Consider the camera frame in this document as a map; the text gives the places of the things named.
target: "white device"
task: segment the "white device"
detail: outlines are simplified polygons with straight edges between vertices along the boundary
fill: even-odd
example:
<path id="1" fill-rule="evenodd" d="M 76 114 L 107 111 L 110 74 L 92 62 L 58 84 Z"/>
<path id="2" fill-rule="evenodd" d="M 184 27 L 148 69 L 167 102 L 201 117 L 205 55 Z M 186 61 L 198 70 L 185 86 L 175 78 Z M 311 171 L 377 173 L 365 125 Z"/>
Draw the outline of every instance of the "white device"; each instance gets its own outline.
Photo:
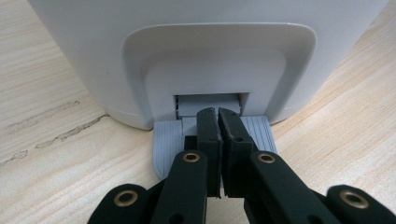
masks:
<path id="1" fill-rule="evenodd" d="M 149 130 L 177 97 L 232 93 L 241 115 L 304 106 L 387 0 L 29 0 L 96 101 Z"/>

